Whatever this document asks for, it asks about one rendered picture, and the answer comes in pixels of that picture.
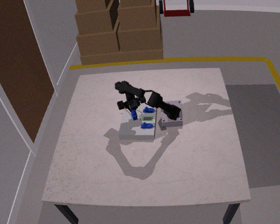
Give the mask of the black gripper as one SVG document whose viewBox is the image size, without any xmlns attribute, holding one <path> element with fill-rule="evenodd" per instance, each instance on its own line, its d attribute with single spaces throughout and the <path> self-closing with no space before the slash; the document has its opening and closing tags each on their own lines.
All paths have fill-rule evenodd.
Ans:
<svg viewBox="0 0 280 224">
<path fill-rule="evenodd" d="M 128 99 L 133 99 L 133 97 L 135 97 L 135 95 L 133 95 L 133 96 L 131 96 L 131 97 L 126 96 L 126 100 L 128 100 Z M 142 100 L 141 98 L 138 98 L 138 97 L 135 98 L 135 99 L 136 99 L 137 101 L 140 100 L 141 103 L 144 103 L 143 100 L 146 102 L 145 96 L 143 96 L 143 100 Z M 117 106 L 118 106 L 119 110 L 122 110 L 122 109 L 126 108 L 126 109 L 129 109 L 129 111 L 131 112 L 129 105 L 127 104 L 127 101 L 125 101 L 125 102 L 123 102 L 123 101 L 118 101 L 118 102 L 117 102 Z"/>
</svg>

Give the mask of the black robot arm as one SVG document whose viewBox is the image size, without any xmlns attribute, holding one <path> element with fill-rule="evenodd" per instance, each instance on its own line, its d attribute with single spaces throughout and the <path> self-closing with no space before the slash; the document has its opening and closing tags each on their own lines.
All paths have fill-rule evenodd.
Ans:
<svg viewBox="0 0 280 224">
<path fill-rule="evenodd" d="M 176 120 L 179 117 L 179 113 L 181 111 L 180 108 L 178 108 L 175 105 L 171 105 L 168 103 L 165 103 L 163 101 L 163 97 L 160 96 L 159 93 L 153 91 L 153 90 L 143 90 L 141 88 L 135 88 L 132 85 L 129 84 L 127 81 L 117 82 L 115 83 L 115 89 L 119 90 L 118 92 L 120 94 L 126 94 L 126 96 L 131 97 L 133 95 L 136 95 L 137 97 L 141 98 L 143 100 L 143 96 L 145 92 L 152 92 L 148 102 L 146 103 L 144 100 L 143 102 L 151 107 L 161 108 L 163 109 L 164 113 L 170 118 L 171 120 Z M 137 109 L 138 106 L 140 106 L 140 101 L 136 100 L 135 97 L 133 99 L 128 99 L 127 104 L 130 106 L 131 110 Z"/>
</svg>

